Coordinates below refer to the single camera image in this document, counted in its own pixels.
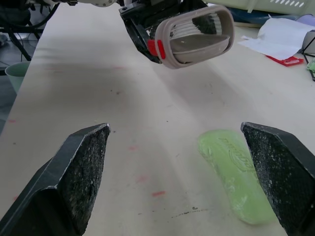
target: red clip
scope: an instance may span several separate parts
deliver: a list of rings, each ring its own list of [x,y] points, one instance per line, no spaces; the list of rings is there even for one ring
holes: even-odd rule
[[[271,60],[274,60],[277,63],[280,63],[281,65],[284,65],[284,66],[298,65],[298,64],[302,64],[304,62],[304,59],[300,59],[300,58],[296,58],[296,57],[290,57],[290,58],[285,59],[285,60],[278,60],[278,59],[275,59],[275,58],[273,58],[271,56],[267,56],[267,55],[266,55],[266,57],[268,57]]]
[[[154,39],[148,40],[148,49],[152,56],[158,56]]]
[[[165,59],[166,58],[166,55],[165,55],[165,51],[164,51],[164,47],[163,47],[163,43],[161,40],[158,40],[157,41],[157,45],[158,45],[158,50],[159,50],[159,53],[161,55],[161,58],[162,59]]]

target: red stain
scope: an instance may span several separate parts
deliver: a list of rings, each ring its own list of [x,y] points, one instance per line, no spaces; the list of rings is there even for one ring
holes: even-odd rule
[[[155,192],[155,193],[152,194],[152,197],[161,196],[161,195],[164,195],[165,193],[166,193],[165,191]]]
[[[147,177],[147,176],[139,176],[139,177],[137,178],[136,183],[142,183],[142,182],[145,182],[147,179],[148,179],[148,177]]]
[[[139,149],[138,145],[133,145],[128,148],[129,151],[137,151]]]
[[[117,70],[126,69],[124,66],[113,66],[113,68]]]

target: wooden table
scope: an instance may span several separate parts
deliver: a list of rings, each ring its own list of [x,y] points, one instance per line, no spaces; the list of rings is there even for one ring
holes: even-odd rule
[[[251,121],[291,132],[314,152],[315,83],[306,66],[286,68],[235,43],[170,70],[137,52],[118,9],[64,4],[48,22],[0,137],[0,217],[69,134],[108,122],[85,235],[286,235],[278,222],[253,227],[234,216],[196,139]],[[256,34],[237,28],[236,41]],[[204,211],[182,214],[193,207]]]

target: green soap bar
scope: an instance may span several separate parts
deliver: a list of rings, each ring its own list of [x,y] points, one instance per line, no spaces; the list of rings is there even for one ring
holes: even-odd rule
[[[214,130],[198,139],[199,152],[214,167],[238,218],[249,224],[276,219],[263,192],[242,136],[231,130]]]

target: cup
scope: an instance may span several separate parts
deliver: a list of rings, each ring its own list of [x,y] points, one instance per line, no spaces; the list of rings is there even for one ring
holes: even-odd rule
[[[11,65],[5,69],[5,73],[8,76],[14,91],[18,93],[20,86],[24,80],[24,76],[29,68],[30,61],[20,62]]]

